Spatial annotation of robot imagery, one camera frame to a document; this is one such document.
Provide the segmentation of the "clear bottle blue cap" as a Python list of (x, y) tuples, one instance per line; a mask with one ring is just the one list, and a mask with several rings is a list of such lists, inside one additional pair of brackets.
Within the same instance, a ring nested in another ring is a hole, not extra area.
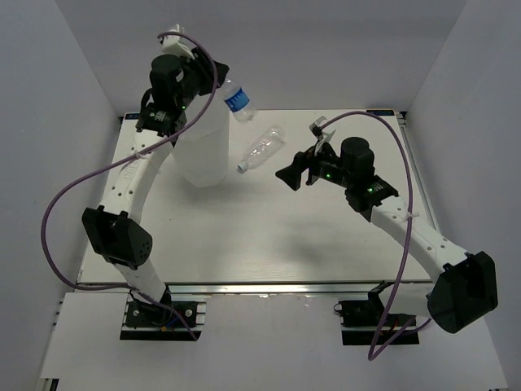
[(220, 90), (225, 105), (237, 122), (245, 124), (254, 118), (256, 109), (239, 83), (226, 78)]

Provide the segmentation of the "clear crushed bottle no label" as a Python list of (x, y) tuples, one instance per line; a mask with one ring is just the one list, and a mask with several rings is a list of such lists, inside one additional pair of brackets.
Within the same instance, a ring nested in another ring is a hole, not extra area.
[(237, 170), (244, 174), (257, 169), (278, 152), (285, 144), (285, 131), (281, 126), (270, 126), (243, 154)]

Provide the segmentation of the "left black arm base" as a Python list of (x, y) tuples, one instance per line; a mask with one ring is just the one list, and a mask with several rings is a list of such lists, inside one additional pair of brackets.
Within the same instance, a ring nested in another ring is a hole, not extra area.
[(206, 301), (172, 296), (171, 306), (178, 315), (128, 295), (120, 340), (197, 341), (205, 321)]

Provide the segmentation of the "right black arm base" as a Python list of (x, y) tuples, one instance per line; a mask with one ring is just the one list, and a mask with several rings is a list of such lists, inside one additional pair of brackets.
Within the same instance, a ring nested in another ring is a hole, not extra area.
[[(333, 306), (341, 324), (343, 346), (370, 347), (377, 329), (386, 300), (379, 299), (382, 288), (390, 288), (389, 282), (375, 283), (335, 283), (333, 288), (337, 302)], [(378, 334), (377, 347), (395, 336), (410, 316), (390, 313)], [(418, 332), (415, 332), (416, 319), (400, 334), (391, 345), (419, 345)]]

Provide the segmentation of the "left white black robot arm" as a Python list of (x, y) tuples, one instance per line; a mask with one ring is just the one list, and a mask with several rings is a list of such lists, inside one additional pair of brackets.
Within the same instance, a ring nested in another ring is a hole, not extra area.
[(152, 265), (151, 235), (141, 227), (142, 210), (160, 166), (173, 150), (169, 136), (186, 125), (186, 108), (195, 97), (220, 87), (230, 68), (210, 62), (201, 52), (193, 58), (160, 55), (151, 63), (151, 88), (142, 97), (129, 162), (100, 205), (85, 209), (82, 223), (93, 250), (113, 265), (126, 283), (143, 294), (144, 315), (155, 325), (167, 323), (172, 305), (166, 284)]

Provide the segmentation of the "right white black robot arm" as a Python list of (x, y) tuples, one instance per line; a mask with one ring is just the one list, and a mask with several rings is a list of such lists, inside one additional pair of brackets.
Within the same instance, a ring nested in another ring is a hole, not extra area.
[(431, 279), (429, 292), (405, 290), (404, 299), (370, 301), (367, 313), (374, 323), (387, 324), (397, 313), (419, 314), (456, 333), (497, 308), (493, 259), (457, 246), (409, 212), (398, 191), (375, 174), (374, 153), (365, 139), (346, 138), (339, 153), (329, 143), (310, 147), (275, 175), (298, 191), (303, 173), (309, 186), (323, 179), (344, 188), (349, 206), (401, 244)]

